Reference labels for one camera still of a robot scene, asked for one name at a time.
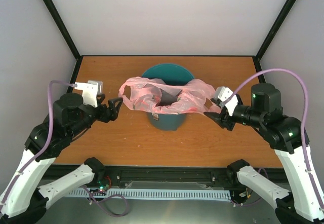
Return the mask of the pink plastic trash bag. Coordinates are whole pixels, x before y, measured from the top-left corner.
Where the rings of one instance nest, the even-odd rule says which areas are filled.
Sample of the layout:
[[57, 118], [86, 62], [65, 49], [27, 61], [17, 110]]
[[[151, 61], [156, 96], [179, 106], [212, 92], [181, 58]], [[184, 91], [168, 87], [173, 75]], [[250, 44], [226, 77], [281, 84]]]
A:
[[180, 115], [188, 113], [219, 113], [220, 107], [206, 102], [215, 89], [202, 80], [191, 80], [184, 86], [167, 85], [161, 79], [129, 78], [119, 89], [119, 97], [130, 110], [152, 114]]

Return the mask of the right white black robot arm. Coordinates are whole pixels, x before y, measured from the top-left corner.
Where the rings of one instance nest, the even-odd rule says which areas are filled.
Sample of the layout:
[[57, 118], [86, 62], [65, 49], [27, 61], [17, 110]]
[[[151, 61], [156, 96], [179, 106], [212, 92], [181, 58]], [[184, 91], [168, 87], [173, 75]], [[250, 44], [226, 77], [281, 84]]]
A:
[[217, 88], [212, 102], [220, 113], [205, 113], [221, 128], [233, 130], [235, 124], [250, 126], [269, 143], [279, 158], [290, 185], [283, 189], [258, 173], [245, 160], [227, 166], [232, 185], [244, 185], [265, 200], [275, 211], [280, 223], [323, 223], [320, 206], [308, 175], [312, 166], [309, 140], [303, 148], [301, 121], [283, 115], [281, 93], [272, 84], [261, 83], [251, 88], [251, 105], [243, 105], [239, 95], [227, 87]]

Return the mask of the teal plastic trash bin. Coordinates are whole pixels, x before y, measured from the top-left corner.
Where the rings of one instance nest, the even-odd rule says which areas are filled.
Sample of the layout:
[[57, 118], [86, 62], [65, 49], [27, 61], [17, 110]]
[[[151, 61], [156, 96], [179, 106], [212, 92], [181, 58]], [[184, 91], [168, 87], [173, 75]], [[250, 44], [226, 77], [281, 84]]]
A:
[[[147, 69], [143, 74], [143, 78], [148, 79], [161, 79], [167, 85], [184, 86], [191, 80], [195, 79], [194, 75], [185, 67], [174, 64], [164, 63], [155, 65]], [[151, 113], [146, 114], [151, 125], [164, 131], [177, 130], [186, 120], [186, 114], [180, 115], [165, 115], [158, 114], [159, 120], [156, 121], [152, 118]]]

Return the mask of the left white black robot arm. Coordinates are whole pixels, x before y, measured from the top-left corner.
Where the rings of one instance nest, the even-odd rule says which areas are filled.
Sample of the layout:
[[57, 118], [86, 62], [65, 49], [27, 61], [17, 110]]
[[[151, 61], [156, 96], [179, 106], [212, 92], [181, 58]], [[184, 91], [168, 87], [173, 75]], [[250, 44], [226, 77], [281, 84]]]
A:
[[96, 121], [108, 123], [117, 119], [123, 99], [111, 99], [107, 104], [104, 99], [104, 94], [95, 96], [97, 106], [93, 106], [85, 104], [81, 95], [67, 93], [53, 103], [53, 115], [31, 131], [17, 173], [1, 194], [1, 223], [36, 223], [73, 189], [105, 180], [104, 165], [92, 157], [56, 181], [39, 185], [61, 152]]

